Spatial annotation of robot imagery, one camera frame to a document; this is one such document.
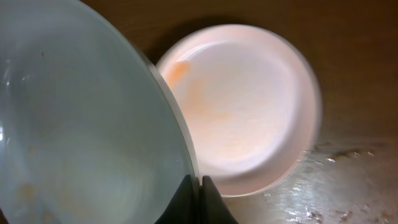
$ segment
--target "orange stain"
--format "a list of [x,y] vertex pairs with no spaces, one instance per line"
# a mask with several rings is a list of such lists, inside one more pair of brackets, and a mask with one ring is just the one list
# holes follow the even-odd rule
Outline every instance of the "orange stain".
[[191,63],[187,61],[177,62],[167,72],[166,83],[170,89],[173,89],[178,81],[191,69]]
[[37,191],[34,187],[30,184],[22,184],[17,192],[17,195],[20,200],[33,200]]
[[206,80],[197,79],[188,86],[187,100],[181,106],[184,116],[200,116],[208,121],[228,120],[232,116],[228,113],[214,113],[216,105],[206,100],[204,96]]

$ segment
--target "food residue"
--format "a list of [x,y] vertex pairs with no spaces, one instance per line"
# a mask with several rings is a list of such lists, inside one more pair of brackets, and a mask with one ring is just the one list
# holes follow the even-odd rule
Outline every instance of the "food residue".
[[22,200],[33,200],[36,190],[30,184],[22,184],[17,192],[17,196]]
[[29,146],[29,147],[27,148],[27,152],[28,152],[29,154],[33,154],[33,153],[35,152],[35,148],[34,148],[33,146]]
[[44,212],[42,214],[42,223],[43,224],[49,224],[51,220],[53,219],[53,215],[49,212]]
[[62,211],[72,212],[76,217],[87,218],[93,214],[85,204],[78,203],[78,200],[73,198],[73,194],[65,186],[63,186],[63,191],[56,195],[56,199],[59,201]]
[[394,216],[388,214],[388,213],[385,212],[385,211],[382,211],[382,212],[381,212],[381,218],[390,220],[390,219],[394,219]]
[[191,63],[188,61],[181,61],[175,63],[166,74],[166,83],[170,89],[173,89],[181,78],[191,69]]

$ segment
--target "white plate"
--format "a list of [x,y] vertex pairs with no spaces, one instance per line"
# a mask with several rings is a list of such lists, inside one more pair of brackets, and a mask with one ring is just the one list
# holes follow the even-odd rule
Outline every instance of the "white plate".
[[188,124],[201,176],[225,197],[277,182],[317,135],[317,82],[301,54],[265,29],[200,30],[157,64]]

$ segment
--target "black object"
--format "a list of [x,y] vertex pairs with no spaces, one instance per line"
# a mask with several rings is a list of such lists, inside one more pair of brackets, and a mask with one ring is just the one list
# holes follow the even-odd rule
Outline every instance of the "black object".
[[197,181],[186,175],[155,224],[238,224],[209,176],[203,177],[198,197],[195,184]]

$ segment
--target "table surface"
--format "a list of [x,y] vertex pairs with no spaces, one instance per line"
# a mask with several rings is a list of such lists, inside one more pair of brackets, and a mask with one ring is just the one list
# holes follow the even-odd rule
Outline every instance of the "table surface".
[[83,2],[153,63],[227,23],[269,29],[310,62],[323,100],[318,142],[277,186],[225,199],[238,222],[398,223],[398,1]]

